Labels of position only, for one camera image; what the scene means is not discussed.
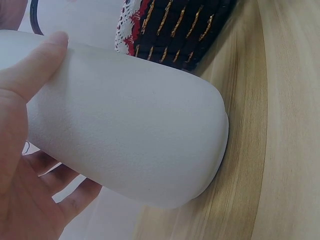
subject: light wood surface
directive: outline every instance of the light wood surface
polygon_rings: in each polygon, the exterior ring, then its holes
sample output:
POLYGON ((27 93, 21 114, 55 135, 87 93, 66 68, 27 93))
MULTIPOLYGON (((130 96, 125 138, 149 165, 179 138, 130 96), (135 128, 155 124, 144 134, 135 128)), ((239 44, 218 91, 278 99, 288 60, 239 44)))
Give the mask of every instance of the light wood surface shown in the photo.
POLYGON ((217 176, 135 240, 320 239, 320 1, 240 0, 196 70, 230 120, 217 176))

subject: finger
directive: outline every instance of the finger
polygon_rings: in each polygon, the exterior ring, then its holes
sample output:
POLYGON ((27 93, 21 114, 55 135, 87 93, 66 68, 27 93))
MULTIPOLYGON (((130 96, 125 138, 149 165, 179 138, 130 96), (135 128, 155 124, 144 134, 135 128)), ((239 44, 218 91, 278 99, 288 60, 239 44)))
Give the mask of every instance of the finger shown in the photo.
POLYGON ((59 68, 67 47, 68 35, 55 32, 26 58, 1 71, 0 89, 12 91, 30 101, 59 68))
POLYGON ((66 224, 78 216, 100 193, 102 186, 86 178, 69 196, 58 203, 66 224))
POLYGON ((37 151, 35 153, 23 156, 23 159, 26 160, 34 172, 40 176, 45 174, 59 162, 53 157, 49 156, 43 151, 37 151))
POLYGON ((40 176, 40 179, 44 182, 53 196, 68 186, 68 184, 71 183, 78 175, 78 172, 64 164, 61 164, 47 174, 40 176))

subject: human hand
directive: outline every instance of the human hand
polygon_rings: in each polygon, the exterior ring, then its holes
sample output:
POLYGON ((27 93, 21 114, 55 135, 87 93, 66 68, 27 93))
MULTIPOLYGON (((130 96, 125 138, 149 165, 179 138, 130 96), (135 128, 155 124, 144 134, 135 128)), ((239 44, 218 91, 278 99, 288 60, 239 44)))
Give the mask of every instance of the human hand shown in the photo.
POLYGON ((41 151, 22 156, 28 135, 26 104, 59 68, 67 45, 67 35, 57 32, 0 71, 0 239, 57 240, 101 190, 87 178, 55 203, 52 196, 78 173, 63 164, 46 173, 58 161, 41 151))
POLYGON ((0 0, 0 29, 18 30, 28 0, 0 0))

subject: black woven basket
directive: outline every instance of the black woven basket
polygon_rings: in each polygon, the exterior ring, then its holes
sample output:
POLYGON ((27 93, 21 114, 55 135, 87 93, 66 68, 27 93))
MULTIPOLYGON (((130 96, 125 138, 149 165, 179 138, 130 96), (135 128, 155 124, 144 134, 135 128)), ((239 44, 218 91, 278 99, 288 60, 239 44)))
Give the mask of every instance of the black woven basket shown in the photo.
POLYGON ((151 0, 140 19, 135 56, 193 70, 225 25, 237 0, 151 0))

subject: white ceramic vase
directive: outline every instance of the white ceramic vase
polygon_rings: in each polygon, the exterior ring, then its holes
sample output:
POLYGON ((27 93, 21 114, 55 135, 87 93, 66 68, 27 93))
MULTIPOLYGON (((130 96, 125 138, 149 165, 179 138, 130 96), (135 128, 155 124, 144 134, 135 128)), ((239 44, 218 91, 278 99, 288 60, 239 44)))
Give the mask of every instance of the white ceramic vase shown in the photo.
MULTIPOLYGON (((0 31, 0 69, 43 39, 0 31)), ((228 139, 224 102, 210 83, 74 42, 27 110, 32 144, 119 194, 162 208, 207 188, 228 139)))

